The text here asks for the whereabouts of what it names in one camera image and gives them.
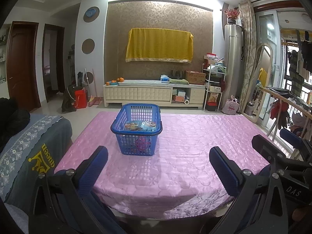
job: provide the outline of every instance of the yellow cloth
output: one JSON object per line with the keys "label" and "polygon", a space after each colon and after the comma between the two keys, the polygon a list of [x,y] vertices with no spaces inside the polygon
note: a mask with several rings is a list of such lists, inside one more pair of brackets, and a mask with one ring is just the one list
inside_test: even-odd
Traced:
{"label": "yellow cloth", "polygon": [[190,32],[132,28],[126,53],[129,61],[188,62],[193,59],[193,35]]}
{"label": "yellow cloth", "polygon": [[266,86],[267,77],[268,77],[268,73],[264,70],[264,68],[260,68],[259,81],[261,82],[262,87]]}

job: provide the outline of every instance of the blue gripper pad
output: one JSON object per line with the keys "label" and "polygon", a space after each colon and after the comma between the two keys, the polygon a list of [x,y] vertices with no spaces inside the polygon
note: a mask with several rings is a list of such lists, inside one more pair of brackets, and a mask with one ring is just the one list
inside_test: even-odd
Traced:
{"label": "blue gripper pad", "polygon": [[294,148],[300,149],[302,147],[302,140],[291,131],[287,129],[280,130],[280,137],[291,144]]}
{"label": "blue gripper pad", "polygon": [[209,160],[227,193],[230,196],[237,197],[241,191],[242,180],[238,178],[241,169],[234,161],[229,160],[219,147],[211,148]]}
{"label": "blue gripper pad", "polygon": [[78,194],[83,197],[91,192],[96,180],[108,160],[108,151],[99,146],[87,160],[84,160],[76,169],[75,186]]}

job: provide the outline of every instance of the brown patterned wallpaper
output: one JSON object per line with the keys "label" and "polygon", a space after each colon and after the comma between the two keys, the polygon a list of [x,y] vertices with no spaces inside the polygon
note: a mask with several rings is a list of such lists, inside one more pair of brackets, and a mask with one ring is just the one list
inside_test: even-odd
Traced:
{"label": "brown patterned wallpaper", "polygon": [[[162,28],[191,32],[194,55],[191,64],[125,61],[128,33],[132,28]],[[105,81],[125,79],[159,80],[171,70],[201,71],[203,56],[212,52],[213,13],[190,5],[165,1],[109,3],[104,38]]]}

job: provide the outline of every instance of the shopping bag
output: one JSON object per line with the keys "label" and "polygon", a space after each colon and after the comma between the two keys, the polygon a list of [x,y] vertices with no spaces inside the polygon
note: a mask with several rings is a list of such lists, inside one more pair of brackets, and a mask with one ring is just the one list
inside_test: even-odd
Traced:
{"label": "shopping bag", "polygon": [[228,99],[222,108],[222,112],[228,115],[235,115],[239,107],[239,103],[236,98],[231,96],[231,99]]}

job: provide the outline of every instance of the crown logo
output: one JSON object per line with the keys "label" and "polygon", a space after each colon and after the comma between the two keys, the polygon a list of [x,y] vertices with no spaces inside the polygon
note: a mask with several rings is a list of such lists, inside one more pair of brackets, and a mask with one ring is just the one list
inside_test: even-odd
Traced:
{"label": "crown logo", "polygon": [[46,164],[46,162],[43,159],[41,150],[33,158],[29,158],[28,162],[31,162],[32,160],[37,160],[35,166],[32,168],[33,171],[35,170],[36,167],[37,167],[36,171],[39,173],[46,173],[50,169],[50,167]]}

